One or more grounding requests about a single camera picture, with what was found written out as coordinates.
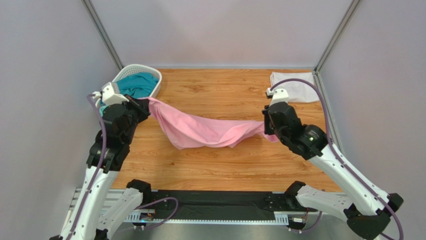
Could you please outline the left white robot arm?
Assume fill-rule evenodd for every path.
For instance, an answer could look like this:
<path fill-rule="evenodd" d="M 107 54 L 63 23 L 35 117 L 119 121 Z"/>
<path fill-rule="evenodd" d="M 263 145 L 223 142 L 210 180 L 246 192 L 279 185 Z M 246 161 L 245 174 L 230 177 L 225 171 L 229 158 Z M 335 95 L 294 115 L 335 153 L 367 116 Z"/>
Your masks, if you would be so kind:
<path fill-rule="evenodd" d="M 101 114 L 95 105 L 95 94 L 87 100 L 97 114 L 101 130 L 90 148 L 84 183 L 70 218 L 54 240 L 110 240 L 126 217 L 150 195 L 151 185 L 134 179 L 120 198 L 101 214 L 112 183 L 117 178 L 136 127 L 150 115 L 149 99 L 125 95 L 123 103 L 107 106 Z"/>

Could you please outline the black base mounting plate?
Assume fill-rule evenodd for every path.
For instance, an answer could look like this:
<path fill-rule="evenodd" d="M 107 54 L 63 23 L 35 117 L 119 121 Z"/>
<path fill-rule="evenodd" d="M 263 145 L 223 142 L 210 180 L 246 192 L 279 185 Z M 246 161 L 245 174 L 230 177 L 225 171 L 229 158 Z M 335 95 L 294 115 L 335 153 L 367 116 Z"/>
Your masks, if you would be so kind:
<path fill-rule="evenodd" d="M 274 212 L 307 210 L 288 194 L 271 191 L 158 190 L 143 203 L 167 197 L 178 200 L 173 220 L 267 221 L 275 218 Z"/>

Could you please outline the folded white t shirt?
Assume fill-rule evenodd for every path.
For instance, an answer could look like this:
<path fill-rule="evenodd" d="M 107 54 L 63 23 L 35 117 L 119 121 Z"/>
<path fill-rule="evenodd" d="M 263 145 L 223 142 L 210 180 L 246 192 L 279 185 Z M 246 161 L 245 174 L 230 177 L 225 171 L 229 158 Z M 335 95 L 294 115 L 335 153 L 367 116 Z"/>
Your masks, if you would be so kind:
<path fill-rule="evenodd" d="M 311 72 L 272 72 L 269 78 L 271 86 L 274 86 L 278 82 L 287 79 L 301 79 L 309 82 L 312 85 L 315 84 L 314 76 Z M 319 101 L 316 91 L 305 83 L 289 81 L 282 83 L 279 86 L 283 87 L 288 92 L 289 102 L 291 103 L 315 103 Z"/>

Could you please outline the aluminium corner post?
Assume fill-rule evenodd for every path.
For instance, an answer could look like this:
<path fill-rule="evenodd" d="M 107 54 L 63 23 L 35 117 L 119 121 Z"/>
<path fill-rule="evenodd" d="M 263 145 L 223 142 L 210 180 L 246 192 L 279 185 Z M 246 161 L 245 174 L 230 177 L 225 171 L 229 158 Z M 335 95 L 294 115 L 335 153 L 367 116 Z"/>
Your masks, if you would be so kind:
<path fill-rule="evenodd" d="M 327 114 L 326 114 L 326 120 L 325 123 L 328 125 L 328 133 L 331 136 L 331 139 L 334 141 L 334 143 L 337 145 L 338 149 L 343 153 L 343 147 L 341 144 L 341 139 L 336 127 L 335 123 L 335 117 L 330 107 L 330 101 L 328 99 L 326 88 L 324 85 L 324 81 L 321 76 L 321 72 L 323 71 L 324 67 L 327 64 L 327 61 L 329 60 L 330 56 L 332 55 L 334 49 L 338 45 L 340 38 L 344 35 L 346 28 L 350 24 L 352 18 L 356 14 L 356 11 L 358 10 L 360 4 L 363 2 L 363 0 L 351 0 L 348 8 L 346 9 L 343 17 L 341 18 L 337 28 L 335 29 L 334 33 L 332 34 L 325 50 L 323 51 L 318 63 L 315 65 L 314 69 L 312 70 L 314 82 L 321 93 L 321 96 L 323 97 L 323 100 L 325 102 Z"/>
<path fill-rule="evenodd" d="M 101 40 L 103 41 L 103 44 L 105 45 L 113 63 L 115 64 L 118 71 L 121 71 L 124 67 L 118 52 L 116 51 L 106 28 L 104 27 L 102 20 L 95 8 L 95 5 L 91 0 L 81 0 L 81 3 L 83 4 L 84 8 L 86 9 L 91 21 L 93 22 L 98 35 L 100 36 Z"/>

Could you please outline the left aluminium corner post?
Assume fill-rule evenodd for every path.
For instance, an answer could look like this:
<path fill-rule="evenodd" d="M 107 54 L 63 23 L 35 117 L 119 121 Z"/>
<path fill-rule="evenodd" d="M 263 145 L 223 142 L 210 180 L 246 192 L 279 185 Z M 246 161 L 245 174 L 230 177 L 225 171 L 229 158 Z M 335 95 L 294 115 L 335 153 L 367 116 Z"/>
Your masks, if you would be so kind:
<path fill-rule="evenodd" d="M 121 71 L 124 67 L 118 52 L 116 51 L 106 28 L 104 27 L 102 20 L 95 8 L 95 5 L 91 0 L 81 0 L 81 3 L 83 4 L 84 8 L 86 9 L 91 21 L 93 22 L 98 35 L 100 36 L 101 40 L 103 41 L 103 44 L 105 45 L 113 63 L 115 64 L 118 71 Z"/>

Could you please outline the right aluminium corner post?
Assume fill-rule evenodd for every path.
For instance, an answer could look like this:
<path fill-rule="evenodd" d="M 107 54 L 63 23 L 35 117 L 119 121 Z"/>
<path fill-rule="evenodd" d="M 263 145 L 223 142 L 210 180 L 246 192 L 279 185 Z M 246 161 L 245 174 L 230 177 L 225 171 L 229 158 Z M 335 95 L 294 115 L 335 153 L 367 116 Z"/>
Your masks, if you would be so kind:
<path fill-rule="evenodd" d="M 346 9 L 343 17 L 341 18 L 337 28 L 335 29 L 334 33 L 332 34 L 325 50 L 323 51 L 318 63 L 315 65 L 314 69 L 312 70 L 314 82 L 321 93 L 321 96 L 323 97 L 323 100 L 325 102 L 327 114 L 326 114 L 326 120 L 325 123 L 328 125 L 328 133 L 331 136 L 331 139 L 334 141 L 334 143 L 337 145 L 338 149 L 343 153 L 343 147 L 341 144 L 341 139 L 336 127 L 335 123 L 335 117 L 330 107 L 330 101 L 328 99 L 326 88 L 324 85 L 324 81 L 321 76 L 321 72 L 323 71 L 324 67 L 327 64 L 327 61 L 329 60 L 330 56 L 332 55 L 334 49 L 338 45 L 340 38 L 344 35 L 346 28 L 350 24 L 352 18 L 356 14 L 356 11 L 358 10 L 360 4 L 363 2 L 363 0 L 351 0 L 348 8 Z"/>

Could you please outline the teal t shirt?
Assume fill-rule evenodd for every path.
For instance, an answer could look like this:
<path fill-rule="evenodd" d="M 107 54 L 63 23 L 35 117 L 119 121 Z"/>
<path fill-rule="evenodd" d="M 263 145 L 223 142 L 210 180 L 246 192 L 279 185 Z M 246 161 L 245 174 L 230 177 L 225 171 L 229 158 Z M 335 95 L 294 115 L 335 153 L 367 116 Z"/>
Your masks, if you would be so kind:
<path fill-rule="evenodd" d="M 160 79 L 154 76 L 152 73 L 139 72 L 128 75 L 114 83 L 118 85 L 119 92 L 122 95 L 129 95 L 132 98 L 139 99 L 150 97 L 159 82 Z M 104 109 L 108 106 L 100 106 L 100 113 L 103 114 Z"/>

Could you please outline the white plastic laundry basket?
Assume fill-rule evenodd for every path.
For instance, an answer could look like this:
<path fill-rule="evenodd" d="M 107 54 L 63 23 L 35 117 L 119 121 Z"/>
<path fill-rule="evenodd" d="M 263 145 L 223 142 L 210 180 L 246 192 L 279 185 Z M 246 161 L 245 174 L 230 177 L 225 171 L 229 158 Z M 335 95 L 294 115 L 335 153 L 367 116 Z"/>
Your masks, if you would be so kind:
<path fill-rule="evenodd" d="M 119 73 L 118 75 L 112 80 L 112 82 L 117 82 L 129 75 L 132 74 L 136 74 L 136 73 L 152 73 L 155 77 L 159 78 L 159 83 L 158 85 L 155 87 L 154 92 L 151 94 L 152 98 L 155 98 L 158 93 L 160 92 L 161 89 L 161 83 L 162 83 L 162 79 L 163 76 L 160 73 L 159 70 L 146 66 L 146 65 L 141 65 L 141 64 L 130 64 L 125 66 Z"/>

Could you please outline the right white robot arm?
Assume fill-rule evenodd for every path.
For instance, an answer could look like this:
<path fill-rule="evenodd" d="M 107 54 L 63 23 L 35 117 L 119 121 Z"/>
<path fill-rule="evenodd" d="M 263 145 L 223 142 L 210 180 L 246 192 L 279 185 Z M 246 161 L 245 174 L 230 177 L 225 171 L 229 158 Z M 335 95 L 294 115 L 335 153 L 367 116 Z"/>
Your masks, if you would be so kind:
<path fill-rule="evenodd" d="M 343 190 L 342 194 L 324 192 L 295 181 L 285 193 L 305 208 L 343 220 L 364 240 L 381 235 L 403 198 L 369 181 L 329 142 L 321 128 L 302 124 L 295 109 L 286 102 L 266 105 L 262 114 L 267 135 L 276 136 L 291 152 L 317 166 Z"/>

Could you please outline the pink t shirt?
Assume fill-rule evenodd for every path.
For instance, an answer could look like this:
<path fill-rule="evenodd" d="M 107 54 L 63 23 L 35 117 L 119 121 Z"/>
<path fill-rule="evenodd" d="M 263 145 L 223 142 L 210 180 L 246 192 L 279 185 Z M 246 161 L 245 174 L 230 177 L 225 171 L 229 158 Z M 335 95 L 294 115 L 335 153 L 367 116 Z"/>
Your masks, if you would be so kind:
<path fill-rule="evenodd" d="M 209 147 L 235 147 L 241 141 L 259 135 L 272 143 L 279 139 L 264 133 L 262 121 L 221 120 L 182 112 L 158 99 L 146 97 L 150 116 L 156 119 L 170 143 L 179 150 Z"/>

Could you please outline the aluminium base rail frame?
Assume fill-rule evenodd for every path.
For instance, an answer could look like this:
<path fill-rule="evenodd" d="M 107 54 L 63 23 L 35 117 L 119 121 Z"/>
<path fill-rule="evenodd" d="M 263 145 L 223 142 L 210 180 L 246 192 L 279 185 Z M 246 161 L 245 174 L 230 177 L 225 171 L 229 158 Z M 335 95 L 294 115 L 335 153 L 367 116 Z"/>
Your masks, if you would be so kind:
<path fill-rule="evenodd" d="M 59 240 L 110 240 L 120 225 L 160 229 L 163 224 L 267 225 L 318 238 L 320 229 L 338 240 L 358 239 L 343 213 L 350 206 L 342 193 L 312 190 L 314 197 L 329 197 L 331 210 L 302 206 L 288 191 L 152 190 L 134 180 L 125 189 L 96 183 L 77 193 L 73 211 Z"/>

